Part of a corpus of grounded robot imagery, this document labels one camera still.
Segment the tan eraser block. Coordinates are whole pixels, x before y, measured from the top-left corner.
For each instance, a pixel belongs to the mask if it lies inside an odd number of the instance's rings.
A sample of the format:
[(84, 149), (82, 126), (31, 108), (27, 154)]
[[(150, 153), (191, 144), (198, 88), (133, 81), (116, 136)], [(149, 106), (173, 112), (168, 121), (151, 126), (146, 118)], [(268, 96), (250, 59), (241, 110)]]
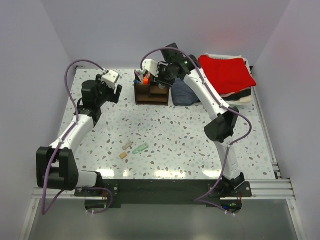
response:
[(125, 157), (127, 157), (127, 153), (126, 153), (126, 152), (123, 152), (123, 153), (121, 153), (121, 154), (119, 155), (119, 157), (120, 157), (121, 159), (124, 159)]

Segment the brown wooden desk organizer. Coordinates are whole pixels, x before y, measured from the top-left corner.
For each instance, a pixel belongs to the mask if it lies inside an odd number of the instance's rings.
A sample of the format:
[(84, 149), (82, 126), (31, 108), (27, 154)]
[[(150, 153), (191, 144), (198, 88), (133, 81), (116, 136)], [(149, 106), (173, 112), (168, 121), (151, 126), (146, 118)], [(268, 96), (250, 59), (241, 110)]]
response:
[[(134, 80), (139, 81), (136, 74), (134, 76)], [(134, 83), (133, 86), (136, 105), (169, 105), (169, 88), (160, 89), (159, 84), (154, 81), (154, 76), (150, 76), (149, 84), (143, 84), (139, 81), (138, 84)]]

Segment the beige eraser piece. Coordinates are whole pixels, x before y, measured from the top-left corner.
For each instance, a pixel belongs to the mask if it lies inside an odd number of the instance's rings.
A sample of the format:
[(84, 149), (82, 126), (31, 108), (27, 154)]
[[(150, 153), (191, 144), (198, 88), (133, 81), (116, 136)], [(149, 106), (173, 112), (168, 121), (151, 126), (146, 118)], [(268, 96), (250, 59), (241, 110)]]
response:
[(124, 146), (122, 147), (122, 149), (125, 151), (125, 150), (128, 149), (132, 144), (133, 144), (133, 142), (130, 141), (130, 142), (128, 142), (126, 145), (124, 145)]

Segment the purple capped white marker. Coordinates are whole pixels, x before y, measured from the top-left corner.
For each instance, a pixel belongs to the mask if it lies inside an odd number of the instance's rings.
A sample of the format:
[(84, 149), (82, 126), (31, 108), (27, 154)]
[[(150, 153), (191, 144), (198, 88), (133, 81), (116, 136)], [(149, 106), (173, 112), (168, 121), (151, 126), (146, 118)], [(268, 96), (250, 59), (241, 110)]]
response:
[(142, 82), (143, 82), (143, 79), (141, 78), (140, 73), (139, 73), (137, 70), (135, 70), (134, 73), (136, 74), (138, 80), (142, 83)]

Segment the red folded cloth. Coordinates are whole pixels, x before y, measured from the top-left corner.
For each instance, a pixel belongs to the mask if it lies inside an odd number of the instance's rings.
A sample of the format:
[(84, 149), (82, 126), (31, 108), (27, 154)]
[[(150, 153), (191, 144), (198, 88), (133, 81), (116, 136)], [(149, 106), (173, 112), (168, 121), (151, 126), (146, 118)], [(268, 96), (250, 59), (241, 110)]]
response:
[(257, 85), (242, 58), (215, 59), (201, 55), (198, 61), (207, 79), (220, 95), (238, 93)]

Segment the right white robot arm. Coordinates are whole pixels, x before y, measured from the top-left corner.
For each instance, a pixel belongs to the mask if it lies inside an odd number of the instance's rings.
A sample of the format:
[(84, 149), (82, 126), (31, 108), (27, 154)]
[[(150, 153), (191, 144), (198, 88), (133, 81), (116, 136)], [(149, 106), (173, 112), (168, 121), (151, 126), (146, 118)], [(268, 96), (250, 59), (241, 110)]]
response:
[(237, 107), (231, 107), (218, 94), (195, 56), (181, 51), (175, 43), (159, 48), (159, 51), (163, 62), (144, 57), (140, 63), (141, 68), (151, 72), (155, 82), (166, 87), (173, 87), (176, 79), (182, 80), (204, 105), (211, 120), (204, 127), (204, 132), (215, 144), (222, 164), (221, 174), (209, 192), (235, 196), (245, 183), (233, 150), (233, 145), (243, 139), (233, 138), (237, 120), (243, 115)]

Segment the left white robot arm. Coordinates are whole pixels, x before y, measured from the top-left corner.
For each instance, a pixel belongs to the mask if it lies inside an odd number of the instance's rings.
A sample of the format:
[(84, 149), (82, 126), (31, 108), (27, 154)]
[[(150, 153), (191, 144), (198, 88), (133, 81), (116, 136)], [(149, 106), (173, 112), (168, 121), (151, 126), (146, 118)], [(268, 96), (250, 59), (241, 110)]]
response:
[(101, 174), (96, 171), (80, 171), (75, 153), (84, 138), (97, 125), (101, 107), (106, 103), (117, 104), (123, 87), (109, 86), (104, 80), (87, 80), (82, 83), (81, 98), (76, 112), (62, 135), (50, 146), (42, 146), (36, 152), (36, 182), (42, 189), (71, 191), (85, 188), (92, 196), (104, 190)]

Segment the white basket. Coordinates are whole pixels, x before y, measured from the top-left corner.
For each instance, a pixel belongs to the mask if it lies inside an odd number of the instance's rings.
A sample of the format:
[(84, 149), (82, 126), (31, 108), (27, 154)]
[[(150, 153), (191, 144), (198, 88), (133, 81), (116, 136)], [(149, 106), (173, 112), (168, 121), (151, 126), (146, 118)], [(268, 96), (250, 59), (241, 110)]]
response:
[[(207, 57), (210, 57), (212, 59), (216, 60), (233, 60), (233, 59), (242, 59), (244, 62), (244, 65), (250, 74), (252, 76), (252, 71), (250, 69), (249, 62), (246, 58), (239, 56), (231, 56), (231, 55), (219, 55), (219, 54), (205, 54)], [(242, 105), (248, 105), (252, 102), (253, 96), (252, 96), (252, 87), (247, 87), (240, 92), (232, 92), (228, 94), (221, 94), (222, 99), (227, 102), (229, 105), (233, 106), (242, 106)]]

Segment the orange black highlighter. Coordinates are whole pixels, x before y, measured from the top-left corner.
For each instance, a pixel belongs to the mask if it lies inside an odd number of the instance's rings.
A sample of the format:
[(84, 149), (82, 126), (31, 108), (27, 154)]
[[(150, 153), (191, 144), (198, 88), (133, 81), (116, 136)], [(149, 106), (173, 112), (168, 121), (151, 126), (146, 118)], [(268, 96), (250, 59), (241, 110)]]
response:
[(149, 84), (149, 79), (148, 78), (144, 78), (143, 79), (143, 84), (144, 85), (148, 85)]

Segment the blue folded towel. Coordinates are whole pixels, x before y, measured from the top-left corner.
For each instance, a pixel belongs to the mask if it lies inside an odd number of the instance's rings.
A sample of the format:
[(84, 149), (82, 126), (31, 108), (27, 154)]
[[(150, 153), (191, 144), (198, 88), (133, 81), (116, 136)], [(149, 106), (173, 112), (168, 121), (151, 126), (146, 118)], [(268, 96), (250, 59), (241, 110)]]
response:
[(192, 106), (201, 101), (194, 91), (180, 78), (176, 78), (171, 87), (171, 98), (175, 106)]

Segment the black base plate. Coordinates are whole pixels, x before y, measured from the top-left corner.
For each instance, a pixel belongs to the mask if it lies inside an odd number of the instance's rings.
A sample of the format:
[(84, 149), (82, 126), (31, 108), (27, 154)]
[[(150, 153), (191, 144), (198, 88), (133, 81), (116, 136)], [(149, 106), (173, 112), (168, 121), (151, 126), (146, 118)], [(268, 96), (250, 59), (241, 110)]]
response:
[(207, 193), (215, 180), (133, 180), (104, 179), (101, 189), (76, 189), (76, 197), (85, 198), (87, 210), (102, 208), (107, 203), (112, 208), (122, 205), (192, 205), (195, 199)]

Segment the green clear correction tape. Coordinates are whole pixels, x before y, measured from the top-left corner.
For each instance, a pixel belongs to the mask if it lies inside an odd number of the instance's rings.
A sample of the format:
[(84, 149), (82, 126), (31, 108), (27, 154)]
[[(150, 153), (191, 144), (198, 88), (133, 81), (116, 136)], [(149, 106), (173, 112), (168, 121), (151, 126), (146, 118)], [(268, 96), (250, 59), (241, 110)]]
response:
[(142, 145), (138, 146), (132, 153), (133, 154), (138, 154), (141, 153), (143, 151), (145, 151), (146, 149), (148, 149), (149, 145), (147, 143), (143, 143)]

